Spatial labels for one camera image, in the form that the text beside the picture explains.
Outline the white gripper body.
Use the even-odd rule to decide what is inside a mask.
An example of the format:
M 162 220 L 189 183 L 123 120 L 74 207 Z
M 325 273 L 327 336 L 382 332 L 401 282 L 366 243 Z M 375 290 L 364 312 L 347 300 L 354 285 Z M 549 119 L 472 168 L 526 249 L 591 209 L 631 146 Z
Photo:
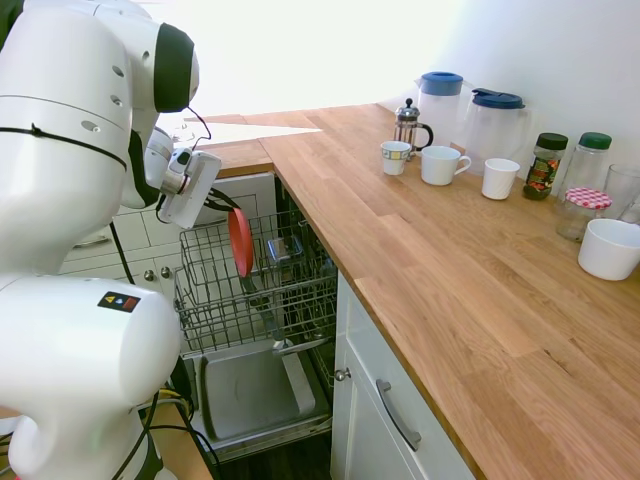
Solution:
M 205 151 L 174 151 L 160 188 L 159 220 L 190 229 L 221 166 L 219 157 Z

